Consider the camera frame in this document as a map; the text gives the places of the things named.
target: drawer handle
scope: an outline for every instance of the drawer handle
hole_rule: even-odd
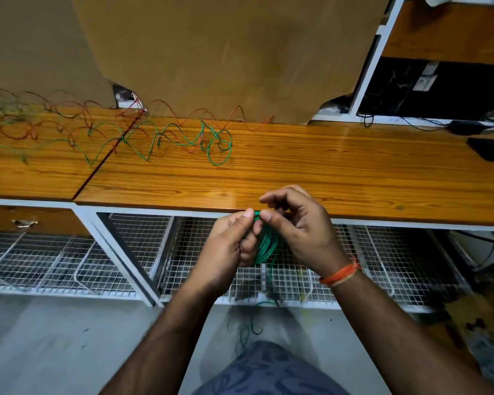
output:
[[[34,220],[12,220],[13,224],[15,225],[16,228],[30,228],[33,227],[35,224],[38,224],[38,222]]]

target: orange thread bracelet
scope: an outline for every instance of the orange thread bracelet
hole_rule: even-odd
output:
[[[350,276],[353,276],[355,274],[355,272],[359,267],[360,266],[359,263],[357,262],[357,259],[353,257],[353,263],[351,265],[344,266],[335,274],[326,277],[325,279],[320,278],[318,279],[318,281],[320,282],[320,284],[325,284],[330,287],[332,285],[341,282],[342,280],[345,281],[346,279],[349,279]]]

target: concrete floor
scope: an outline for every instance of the concrete floor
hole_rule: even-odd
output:
[[[0,395],[94,395],[160,312],[141,302],[0,295]],[[389,394],[340,311],[214,306],[179,393],[191,394],[235,358],[239,331],[276,342],[352,395]]]

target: wooden tabletop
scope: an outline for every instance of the wooden tabletop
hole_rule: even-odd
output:
[[[82,113],[80,108],[72,107],[58,111],[68,117]],[[115,144],[106,144],[95,159],[106,137],[118,139],[118,127],[125,131],[134,120],[118,117],[121,111],[111,109],[89,108],[89,113],[86,119],[96,128],[90,136],[84,119],[64,118],[54,112],[28,116],[34,129],[27,122],[3,125],[3,133],[9,136],[22,137],[32,131],[36,139],[31,135],[9,139],[0,133],[0,198],[71,201],[110,152],[110,144]],[[80,150],[91,160],[91,166]]]
[[[154,118],[162,129],[171,118]],[[154,128],[141,125],[129,142],[150,147]],[[228,126],[230,159],[209,163],[202,151],[163,140],[149,162],[124,143],[75,199],[77,203],[198,211],[259,210],[267,190],[296,183],[333,217],[494,225],[494,163],[465,138],[402,126]],[[193,139],[200,122],[184,126]],[[205,141],[211,139],[209,132]],[[223,159],[216,147],[214,160]]]

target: human hand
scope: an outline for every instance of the human hand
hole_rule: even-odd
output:
[[[256,258],[262,222],[253,221],[251,208],[216,220],[187,279],[189,285],[215,297],[227,292],[237,268],[252,265]]]
[[[312,271],[326,278],[350,263],[328,213],[303,188],[290,185],[270,191],[260,202],[276,209],[260,211],[260,219],[279,232],[293,254]],[[280,213],[287,210],[289,219]]]

